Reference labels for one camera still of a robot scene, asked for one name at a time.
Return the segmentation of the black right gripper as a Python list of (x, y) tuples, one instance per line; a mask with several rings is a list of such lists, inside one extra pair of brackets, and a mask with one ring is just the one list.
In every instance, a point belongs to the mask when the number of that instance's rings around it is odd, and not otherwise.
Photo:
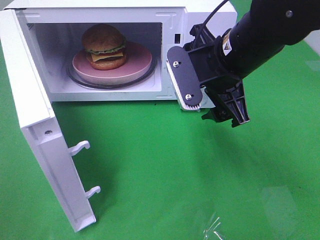
[(231, 127), (250, 121), (242, 78), (223, 64), (222, 37), (217, 38), (206, 25), (195, 24), (189, 34), (194, 39), (183, 49), (188, 52), (201, 87), (214, 107), (206, 113), (207, 120), (222, 123), (231, 120)]

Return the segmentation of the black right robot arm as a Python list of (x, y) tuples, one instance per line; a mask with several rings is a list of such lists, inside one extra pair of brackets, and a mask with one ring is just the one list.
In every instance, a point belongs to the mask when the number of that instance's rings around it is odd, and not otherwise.
[(220, 36), (213, 36), (205, 23), (194, 25), (194, 40), (184, 49), (214, 104), (202, 118), (231, 120), (232, 127), (247, 123), (244, 78), (319, 28), (317, 0), (254, 0), (241, 20)]

